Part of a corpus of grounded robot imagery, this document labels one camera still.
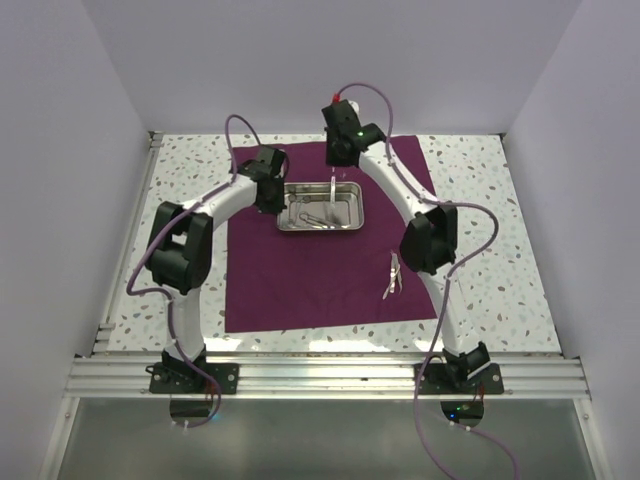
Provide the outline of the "silver tweezers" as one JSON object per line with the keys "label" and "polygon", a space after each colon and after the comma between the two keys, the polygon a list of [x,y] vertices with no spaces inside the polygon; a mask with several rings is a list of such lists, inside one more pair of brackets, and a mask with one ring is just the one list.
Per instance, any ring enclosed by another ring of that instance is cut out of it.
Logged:
{"label": "silver tweezers", "polygon": [[400,293],[403,289],[402,275],[399,266],[393,267],[390,270],[389,283],[382,295],[382,299],[386,300],[390,295]]}
{"label": "silver tweezers", "polygon": [[398,254],[395,251],[391,251],[390,282],[388,286],[388,293],[394,294],[396,292],[401,292],[402,289],[403,280],[400,260]]}
{"label": "silver tweezers", "polygon": [[337,224],[338,216],[336,214],[336,174],[335,171],[332,171],[330,177],[330,194],[329,194],[329,218],[330,220]]}

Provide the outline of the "stainless steel instrument tray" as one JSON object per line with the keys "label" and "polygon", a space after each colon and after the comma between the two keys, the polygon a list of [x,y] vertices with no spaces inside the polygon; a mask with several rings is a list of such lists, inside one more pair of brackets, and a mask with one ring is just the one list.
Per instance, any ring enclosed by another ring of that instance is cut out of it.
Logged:
{"label": "stainless steel instrument tray", "polygon": [[289,215],[289,196],[304,194],[310,201],[302,206],[301,212],[326,219],[329,218],[328,182],[292,182],[285,184],[285,209],[277,216],[276,226],[283,232],[312,232],[312,231],[352,231],[364,225],[364,202],[361,187],[355,182],[336,183],[336,214],[339,218],[336,228],[318,228]]}

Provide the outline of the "purple surgical cloth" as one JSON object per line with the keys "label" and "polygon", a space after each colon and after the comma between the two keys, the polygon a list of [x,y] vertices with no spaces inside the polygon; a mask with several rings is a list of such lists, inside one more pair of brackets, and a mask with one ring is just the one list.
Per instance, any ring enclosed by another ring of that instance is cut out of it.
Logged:
{"label": "purple surgical cloth", "polygon": [[247,333],[435,318],[419,277],[401,271],[403,289],[384,293],[391,252],[405,225],[384,192],[355,168],[341,181],[363,193],[364,224],[348,232],[284,232],[254,207],[227,223],[225,330]]}

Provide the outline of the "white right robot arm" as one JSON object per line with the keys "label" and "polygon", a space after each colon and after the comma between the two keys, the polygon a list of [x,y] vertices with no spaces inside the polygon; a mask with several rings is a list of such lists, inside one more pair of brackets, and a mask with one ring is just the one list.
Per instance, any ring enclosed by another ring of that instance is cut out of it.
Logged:
{"label": "white right robot arm", "polygon": [[445,379],[454,391],[470,391],[480,382],[490,356],[473,324],[451,306],[451,279],[438,277],[445,266],[456,264],[457,206],[431,194],[402,163],[380,127],[360,123],[353,102],[336,97],[322,114],[326,122],[326,163],[359,168],[401,216],[405,232],[399,245],[400,257],[418,274],[432,301],[440,304],[436,308],[436,336],[443,342]]}

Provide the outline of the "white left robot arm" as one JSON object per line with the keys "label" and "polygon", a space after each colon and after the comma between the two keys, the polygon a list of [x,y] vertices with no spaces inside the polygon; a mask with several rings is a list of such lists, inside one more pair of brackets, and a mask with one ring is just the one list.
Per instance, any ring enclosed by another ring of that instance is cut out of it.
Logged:
{"label": "white left robot arm", "polygon": [[229,180],[213,191],[184,203],[164,202],[156,210],[143,262],[155,283],[151,291],[167,298],[168,342],[162,363],[176,364],[172,379],[185,392],[201,390],[208,379],[200,361],[206,351],[200,291],[211,270],[213,234],[250,207],[281,213],[289,166],[284,151],[261,146],[253,159],[233,165]]}

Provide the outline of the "steel surgical scissors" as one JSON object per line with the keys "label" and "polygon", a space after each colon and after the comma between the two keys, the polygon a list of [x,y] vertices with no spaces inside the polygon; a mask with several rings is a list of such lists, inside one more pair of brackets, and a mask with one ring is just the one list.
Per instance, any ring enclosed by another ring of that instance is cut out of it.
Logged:
{"label": "steel surgical scissors", "polygon": [[308,212],[301,212],[298,215],[298,218],[300,220],[302,220],[303,222],[314,226],[314,227],[318,227],[318,228],[328,228],[328,229],[332,229],[332,228],[336,228],[337,225],[333,222],[330,222],[326,219],[314,216],[309,214]]}

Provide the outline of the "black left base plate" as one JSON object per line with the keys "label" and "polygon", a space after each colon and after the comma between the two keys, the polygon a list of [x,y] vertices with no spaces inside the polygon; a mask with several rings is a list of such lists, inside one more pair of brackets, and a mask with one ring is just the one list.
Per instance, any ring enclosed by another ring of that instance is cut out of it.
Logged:
{"label": "black left base plate", "polygon": [[[217,381],[217,393],[236,393],[240,378],[240,366],[237,363],[207,363],[203,370]],[[212,393],[212,389],[206,386],[207,380],[189,368],[185,373],[176,373],[156,363],[147,366],[145,372],[151,375],[149,391],[153,394]]]}

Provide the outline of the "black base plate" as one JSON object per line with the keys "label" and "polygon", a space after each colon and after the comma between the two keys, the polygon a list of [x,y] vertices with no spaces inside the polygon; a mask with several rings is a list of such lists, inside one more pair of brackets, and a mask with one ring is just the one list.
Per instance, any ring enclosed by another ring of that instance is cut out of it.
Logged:
{"label": "black base plate", "polygon": [[449,375],[447,365],[433,363],[426,366],[420,375],[421,364],[414,364],[414,379],[419,381],[419,395],[501,395],[505,392],[502,374],[497,363],[490,363],[485,369],[467,380],[454,380]]}
{"label": "black base plate", "polygon": [[[217,381],[217,393],[236,393],[240,378],[240,366],[237,363],[207,363],[203,370]],[[206,386],[207,380],[189,368],[185,373],[176,373],[156,363],[147,366],[145,372],[151,375],[149,391],[153,394],[212,393],[212,389]]]}

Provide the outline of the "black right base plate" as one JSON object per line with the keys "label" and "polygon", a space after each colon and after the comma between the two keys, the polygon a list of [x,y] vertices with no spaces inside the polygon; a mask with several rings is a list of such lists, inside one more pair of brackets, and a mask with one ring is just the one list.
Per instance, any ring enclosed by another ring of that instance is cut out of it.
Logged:
{"label": "black right base plate", "polygon": [[426,366],[420,375],[421,364],[414,364],[414,379],[419,381],[419,395],[501,395],[505,392],[502,374],[497,363],[490,363],[485,369],[467,380],[454,380],[449,375],[447,365],[433,363]]}

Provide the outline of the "aluminium front frame rail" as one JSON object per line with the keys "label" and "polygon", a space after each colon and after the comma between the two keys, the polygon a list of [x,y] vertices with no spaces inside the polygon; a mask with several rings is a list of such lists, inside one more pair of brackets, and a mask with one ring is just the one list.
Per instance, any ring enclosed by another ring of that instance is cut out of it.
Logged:
{"label": "aluminium front frame rail", "polygon": [[[210,356],[213,363],[236,363],[235,399],[410,399],[419,353],[233,352]],[[151,355],[99,355],[72,363],[63,394],[67,398],[148,398]],[[591,392],[578,360],[559,356],[499,355],[501,399],[588,399]]]}

